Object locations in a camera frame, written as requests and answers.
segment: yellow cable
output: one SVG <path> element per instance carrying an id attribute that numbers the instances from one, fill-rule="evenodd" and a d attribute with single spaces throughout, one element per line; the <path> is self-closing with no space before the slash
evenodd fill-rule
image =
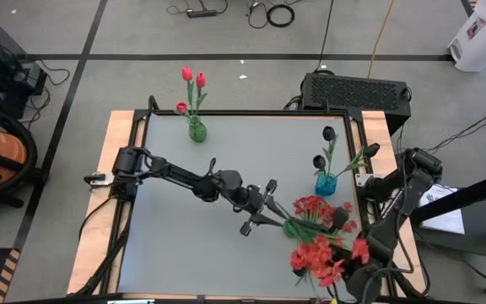
<path id="1" fill-rule="evenodd" d="M 374 50 L 372 50 L 372 58 L 370 59 L 369 73 L 367 73 L 367 79 L 370 78 L 370 70 L 372 70 L 372 63 L 375 61 L 376 48 L 378 47 L 378 42 L 380 42 L 381 33 L 384 31 L 384 28 L 386 27 L 387 20 L 389 19 L 389 14 L 393 8 L 393 3 L 395 3 L 395 0 L 391 0 L 391 3 L 389 4 L 389 9 L 387 9 L 386 18 L 384 19 L 384 23 L 381 25 L 380 34 L 378 34 L 378 38 L 376 38 L 375 48 Z"/>

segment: gray floor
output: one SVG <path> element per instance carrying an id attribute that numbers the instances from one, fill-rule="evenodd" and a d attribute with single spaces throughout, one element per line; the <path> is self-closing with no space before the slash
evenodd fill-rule
<path id="1" fill-rule="evenodd" d="M 189 3 L 198 6 L 197 1 Z M 336 0 L 325 52 L 372 53 L 388 3 Z M 27 52 L 79 54 L 98 4 L 99 0 L 0 1 L 0 24 Z M 246 23 L 243 0 L 229 0 L 226 13 L 211 19 L 170 16 L 165 8 L 171 4 L 185 6 L 180 0 L 108 0 L 91 52 L 317 54 L 328 8 L 327 1 L 303 1 L 294 5 L 296 19 L 289 27 L 254 30 Z M 207 0 L 206 5 L 223 6 L 219 0 Z M 444 54 L 446 44 L 466 18 L 460 0 L 398 0 L 378 53 Z M 256 13 L 252 20 L 259 24 L 263 16 Z M 46 63 L 72 72 L 77 66 L 77 62 L 67 61 Z M 337 74 L 355 77 L 365 77 L 369 67 L 366 61 L 323 64 Z M 78 228 L 90 195 L 82 177 L 96 169 L 110 112 L 144 108 L 149 95 L 155 95 L 162 108 L 172 108 L 185 99 L 182 66 L 208 76 L 210 95 L 203 108 L 280 109 L 299 94 L 304 73 L 313 70 L 316 61 L 88 61 L 8 301 L 65 295 Z M 55 79 L 62 77 L 51 74 Z M 371 77 L 406 81 L 413 90 L 413 116 L 404 128 L 404 147 L 434 146 L 486 114 L 486 69 L 461 73 L 451 62 L 376 62 Z M 49 87 L 51 104 L 32 127 L 40 161 L 69 84 L 70 80 L 57 88 Z M 485 178 L 486 128 L 441 149 L 437 156 L 444 161 L 447 185 L 462 187 Z M 19 195 L 27 198 L 29 192 L 24 189 Z M 1 210 L 0 247 L 13 245 L 23 213 L 24 209 Z M 432 296 L 486 303 L 486 295 L 481 293 L 485 281 L 441 252 L 424 247 L 420 252 L 432 278 Z M 486 258 L 467 259 L 486 273 Z"/>

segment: green glass vase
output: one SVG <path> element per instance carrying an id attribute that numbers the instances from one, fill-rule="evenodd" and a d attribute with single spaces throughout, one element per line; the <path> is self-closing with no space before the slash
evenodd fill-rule
<path id="1" fill-rule="evenodd" d="M 200 117 L 193 115 L 188 118 L 189 137 L 196 143 L 201 143 L 208 136 L 208 129 L 203 125 Z"/>

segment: red flower bouquet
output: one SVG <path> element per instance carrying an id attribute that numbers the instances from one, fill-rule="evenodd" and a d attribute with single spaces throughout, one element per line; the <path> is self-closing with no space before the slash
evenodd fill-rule
<path id="1" fill-rule="evenodd" d="M 334 225 L 333 219 L 339 208 L 352 213 L 354 206 L 347 202 L 343 207 L 333 207 L 318 196 L 299 198 L 294 202 L 295 217 L 288 218 L 283 229 L 286 236 L 297 241 L 297 247 L 290 256 L 290 265 L 300 281 L 308 278 L 312 283 L 315 278 L 320 287 L 328 287 L 341 279 L 345 259 L 334 259 L 335 252 L 345 247 L 341 234 L 356 231 L 358 224 L 349 220 L 341 230 L 327 233 Z M 356 239 L 351 257 L 345 258 L 351 258 L 355 263 L 368 263 L 370 255 L 366 240 Z"/>

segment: wooden table frame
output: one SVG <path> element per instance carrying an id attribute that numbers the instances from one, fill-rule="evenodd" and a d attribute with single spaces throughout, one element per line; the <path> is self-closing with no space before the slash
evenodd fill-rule
<path id="1" fill-rule="evenodd" d="M 141 111 L 113 111 L 108 122 L 106 129 L 105 142 L 103 144 L 102 152 L 100 155 L 97 171 L 110 172 L 116 159 L 117 151 L 121 147 L 134 144 L 136 146 L 142 146 L 144 141 L 143 131 L 145 129 L 145 122 L 142 120 L 138 122 L 144 112 Z M 378 143 L 381 146 L 378 154 L 371 159 L 371 165 L 374 173 L 388 174 L 397 169 L 397 163 L 393 152 L 392 142 L 389 137 L 389 132 L 386 125 L 386 118 L 382 111 L 364 111 L 363 115 L 363 129 L 359 130 L 358 124 L 352 122 L 351 129 L 353 134 L 364 134 L 364 139 L 368 143 Z M 138 122 L 137 128 L 132 129 L 134 122 Z M 361 147 L 361 139 L 359 136 L 354 135 L 354 147 L 356 152 Z M 104 202 L 108 197 L 108 188 L 95 189 L 89 199 L 89 206 L 87 214 L 89 214 L 98 205 Z M 112 232 L 115 218 L 121 218 L 119 221 L 118 230 L 121 233 L 127 217 L 130 212 L 130 203 L 118 203 L 115 199 L 113 203 L 108 203 L 104 208 L 100 209 L 95 216 L 92 216 L 88 224 L 84 227 L 80 243 L 78 244 L 78 250 L 76 259 L 74 261 L 73 272 L 69 280 L 67 293 L 75 292 L 80 289 L 87 282 L 89 277 L 98 268 L 100 262 L 106 255 L 109 244 L 117 238 L 117 235 Z M 401 237 L 408 250 L 410 258 L 415 267 L 413 274 L 408 274 L 407 278 L 413 284 L 416 290 L 424 290 L 425 283 L 422 275 L 418 251 L 415 246 L 415 240 L 413 238 L 412 227 L 410 221 L 406 220 L 400 230 Z M 400 268 L 407 268 L 408 261 L 404 257 L 400 247 L 395 250 L 395 263 Z M 117 285 L 119 283 L 119 273 L 122 264 L 122 252 L 119 252 L 116 260 L 112 264 L 110 278 L 103 282 L 104 290 L 107 293 L 116 293 Z M 390 295 L 386 284 L 382 286 L 382 294 Z M 171 298 L 171 299 L 196 299 L 196 295 L 146 295 L 146 294 L 126 294 L 127 298 L 144 298 L 154 297 Z M 207 296 L 207 299 L 234 299 L 229 296 Z"/>

